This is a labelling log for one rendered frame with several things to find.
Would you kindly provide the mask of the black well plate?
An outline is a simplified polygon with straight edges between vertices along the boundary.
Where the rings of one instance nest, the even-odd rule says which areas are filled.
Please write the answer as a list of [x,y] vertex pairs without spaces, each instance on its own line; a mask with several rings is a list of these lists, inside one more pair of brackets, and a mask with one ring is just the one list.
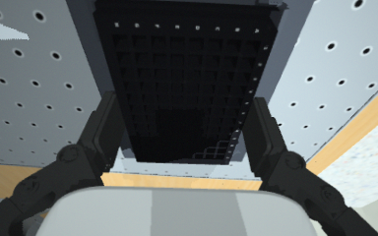
[[158,0],[94,5],[136,161],[229,165],[281,11]]

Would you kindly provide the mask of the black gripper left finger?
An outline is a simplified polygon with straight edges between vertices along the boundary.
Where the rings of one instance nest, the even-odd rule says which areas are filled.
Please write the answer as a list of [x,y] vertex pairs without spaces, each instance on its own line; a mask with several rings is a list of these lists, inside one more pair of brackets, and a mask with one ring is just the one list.
[[125,127],[115,91],[106,91],[77,143],[61,148],[54,162],[22,180],[0,202],[0,236],[26,236],[63,196],[104,186],[100,176],[113,168]]

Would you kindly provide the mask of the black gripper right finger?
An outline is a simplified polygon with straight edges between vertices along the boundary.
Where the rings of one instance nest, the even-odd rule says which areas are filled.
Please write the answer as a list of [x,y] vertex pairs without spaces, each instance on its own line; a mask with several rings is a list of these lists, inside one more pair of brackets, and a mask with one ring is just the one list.
[[378,236],[366,220],[346,205],[340,191],[308,170],[300,154],[287,150],[265,97],[254,97],[242,134],[251,172],[263,181],[259,191],[296,201],[327,236]]

